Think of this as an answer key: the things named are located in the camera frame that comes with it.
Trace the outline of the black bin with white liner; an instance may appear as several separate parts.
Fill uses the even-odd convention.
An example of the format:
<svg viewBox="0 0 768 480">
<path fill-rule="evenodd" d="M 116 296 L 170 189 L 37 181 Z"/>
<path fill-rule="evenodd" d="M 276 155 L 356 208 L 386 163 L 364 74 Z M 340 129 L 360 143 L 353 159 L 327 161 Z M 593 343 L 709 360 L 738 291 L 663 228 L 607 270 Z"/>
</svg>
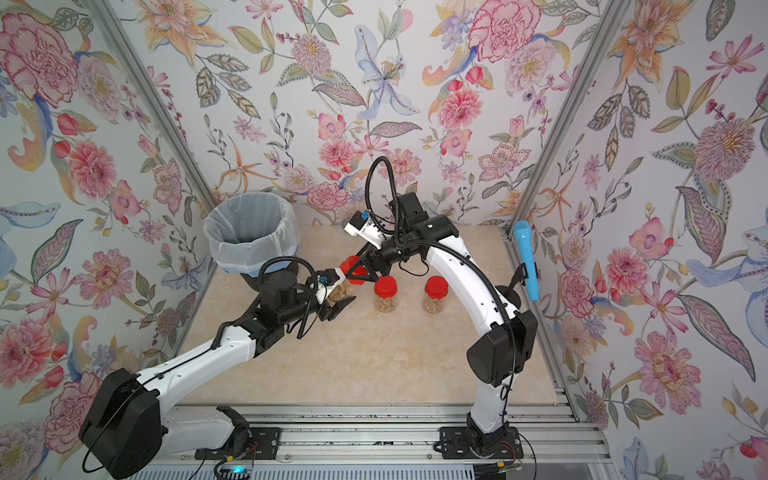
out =
<svg viewBox="0 0 768 480">
<path fill-rule="evenodd" d="M 237 274 L 254 291 L 262 274 L 296 270 L 292 261 L 273 258 L 295 256 L 300 249 L 300 226 L 293 206 L 269 192 L 246 192 L 219 204 L 204 219 L 210 253 L 221 269 Z"/>
</svg>

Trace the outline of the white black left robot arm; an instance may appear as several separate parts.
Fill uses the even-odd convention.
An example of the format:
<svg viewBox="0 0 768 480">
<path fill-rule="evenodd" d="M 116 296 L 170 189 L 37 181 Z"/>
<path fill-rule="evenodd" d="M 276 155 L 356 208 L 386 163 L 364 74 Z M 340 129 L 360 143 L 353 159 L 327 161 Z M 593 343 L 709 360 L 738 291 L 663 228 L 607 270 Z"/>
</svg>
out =
<svg viewBox="0 0 768 480">
<path fill-rule="evenodd" d="M 212 339 L 137 373 L 125 368 L 110 373 L 79 431 L 88 454 L 112 478 L 125 479 L 170 454 L 193 450 L 206 460 L 234 460 L 272 446 L 258 439 L 231 406 L 184 414 L 178 404 L 220 374 L 264 354 L 310 315 L 334 319 L 351 302 L 330 298 L 343 281 L 339 268 L 321 270 L 304 283 L 289 270 L 272 272 L 248 309 L 220 324 Z"/>
</svg>

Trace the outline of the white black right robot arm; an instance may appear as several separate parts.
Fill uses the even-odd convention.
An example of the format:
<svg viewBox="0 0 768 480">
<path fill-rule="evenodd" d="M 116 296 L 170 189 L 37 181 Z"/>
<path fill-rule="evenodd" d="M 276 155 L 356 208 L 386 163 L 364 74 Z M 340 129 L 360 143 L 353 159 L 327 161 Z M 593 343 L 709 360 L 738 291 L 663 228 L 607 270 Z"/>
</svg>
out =
<svg viewBox="0 0 768 480">
<path fill-rule="evenodd" d="M 478 339 L 467 350 L 468 364 L 478 379 L 467 433 L 480 450 L 502 441 L 507 433 L 507 407 L 516 376 L 531 358 L 538 320 L 530 311 L 492 284 L 475 264 L 459 230 L 443 215 L 421 219 L 401 234 L 387 234 L 369 214 L 355 212 L 344 230 L 365 240 L 358 262 L 367 274 L 358 281 L 375 282 L 394 264 L 420 257 L 460 300 Z"/>
</svg>

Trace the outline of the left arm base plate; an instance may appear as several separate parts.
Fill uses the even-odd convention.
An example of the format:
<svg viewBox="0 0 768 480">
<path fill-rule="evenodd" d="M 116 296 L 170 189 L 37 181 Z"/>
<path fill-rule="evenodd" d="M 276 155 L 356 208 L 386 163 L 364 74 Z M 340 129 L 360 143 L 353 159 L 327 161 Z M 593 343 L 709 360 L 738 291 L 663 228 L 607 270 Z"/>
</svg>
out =
<svg viewBox="0 0 768 480">
<path fill-rule="evenodd" d="M 224 445 L 217 449 L 197 449 L 196 460 L 275 460 L 280 446 L 282 429 L 278 427 L 250 427 L 236 430 Z"/>
</svg>

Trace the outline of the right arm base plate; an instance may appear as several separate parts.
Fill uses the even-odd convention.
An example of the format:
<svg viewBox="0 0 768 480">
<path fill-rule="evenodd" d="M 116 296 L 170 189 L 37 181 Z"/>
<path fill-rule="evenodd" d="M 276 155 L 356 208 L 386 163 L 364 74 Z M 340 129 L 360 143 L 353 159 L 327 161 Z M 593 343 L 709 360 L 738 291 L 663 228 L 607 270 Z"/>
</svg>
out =
<svg viewBox="0 0 768 480">
<path fill-rule="evenodd" d="M 444 460 L 521 460 L 524 452 L 518 430 L 508 424 L 492 433 L 474 427 L 441 427 L 432 448 Z"/>
</svg>

